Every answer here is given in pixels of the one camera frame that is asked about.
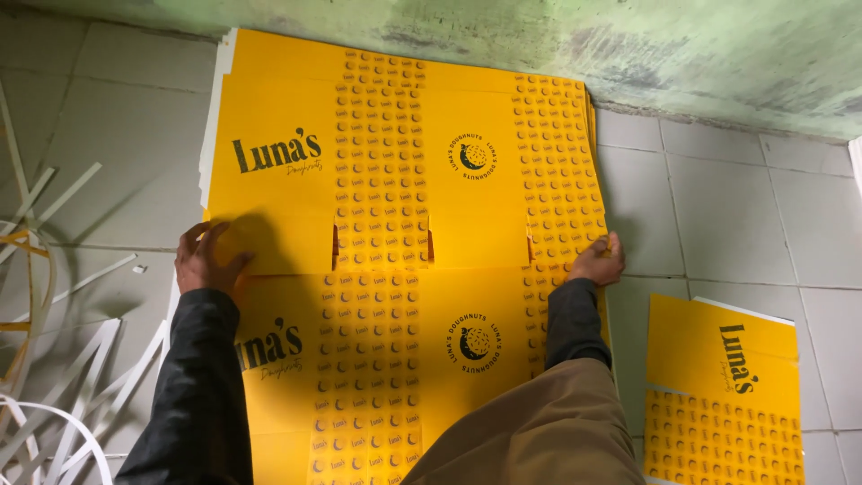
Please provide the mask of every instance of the white cardboard edge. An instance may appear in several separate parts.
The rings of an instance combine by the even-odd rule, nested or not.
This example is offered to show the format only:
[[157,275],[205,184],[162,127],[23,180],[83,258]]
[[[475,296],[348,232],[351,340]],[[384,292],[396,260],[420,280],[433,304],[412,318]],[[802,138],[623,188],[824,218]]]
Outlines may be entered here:
[[207,126],[203,131],[203,145],[197,171],[201,177],[197,186],[201,189],[201,207],[207,208],[209,202],[209,181],[212,178],[213,156],[216,152],[216,132],[218,131],[218,114],[222,104],[222,76],[230,74],[234,65],[234,50],[236,49],[237,28],[231,28],[219,42],[215,51],[215,72],[213,73],[213,89],[209,97],[209,113]]
[[859,196],[862,197],[862,136],[855,140],[851,140],[847,144],[847,149],[850,150],[850,163],[853,165],[853,177],[856,179],[856,186],[859,188]]
[[733,312],[744,313],[746,315],[751,315],[752,317],[762,318],[764,320],[769,320],[771,322],[775,322],[777,324],[785,324],[790,325],[791,327],[795,327],[796,324],[793,320],[787,320],[785,318],[773,317],[772,315],[765,315],[763,313],[752,312],[751,310],[746,310],[745,308],[739,308],[738,306],[728,305],[727,303],[719,303],[717,301],[713,301],[711,299],[701,298],[696,296],[692,301],[699,301],[701,303],[706,303],[707,305],[718,306],[720,308],[724,308],[725,310],[730,310]]

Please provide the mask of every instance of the circular logo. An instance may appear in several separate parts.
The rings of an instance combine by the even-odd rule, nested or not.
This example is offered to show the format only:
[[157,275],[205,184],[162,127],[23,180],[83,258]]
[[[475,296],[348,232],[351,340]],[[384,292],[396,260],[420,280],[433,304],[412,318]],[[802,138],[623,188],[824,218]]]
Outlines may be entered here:
[[500,359],[503,340],[496,324],[488,323],[482,313],[466,313],[456,318],[448,329],[446,353],[449,361],[468,374],[478,374],[493,367]]
[[449,166],[468,180],[487,179],[497,169],[497,151],[481,135],[464,133],[449,143]]

